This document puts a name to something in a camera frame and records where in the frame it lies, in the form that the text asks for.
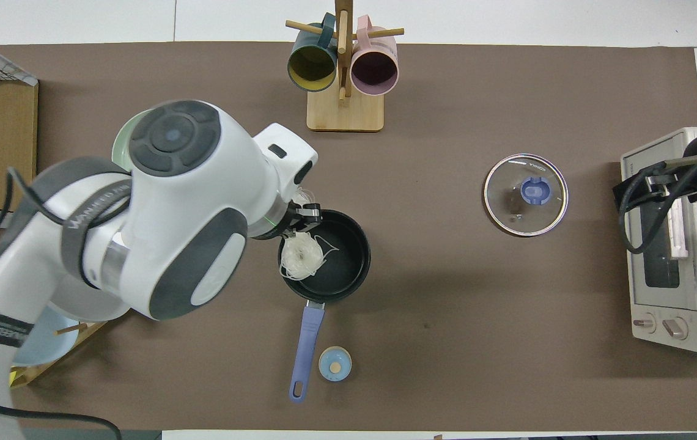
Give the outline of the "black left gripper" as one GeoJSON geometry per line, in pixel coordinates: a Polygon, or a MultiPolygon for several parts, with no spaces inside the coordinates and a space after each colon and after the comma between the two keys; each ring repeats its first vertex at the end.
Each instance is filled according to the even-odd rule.
{"type": "Polygon", "coordinates": [[[320,222],[322,211],[319,203],[289,204],[286,211],[286,237],[292,238],[297,234],[307,233],[311,229],[310,224],[302,224],[302,218],[306,222],[320,222]]]}

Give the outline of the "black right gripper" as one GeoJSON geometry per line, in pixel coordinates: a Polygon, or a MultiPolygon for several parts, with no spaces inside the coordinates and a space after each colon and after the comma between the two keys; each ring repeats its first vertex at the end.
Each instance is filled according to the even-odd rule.
{"type": "Polygon", "coordinates": [[[612,188],[616,208],[636,208],[642,204],[664,203],[676,183],[684,178],[690,166],[648,166],[612,188]]]}

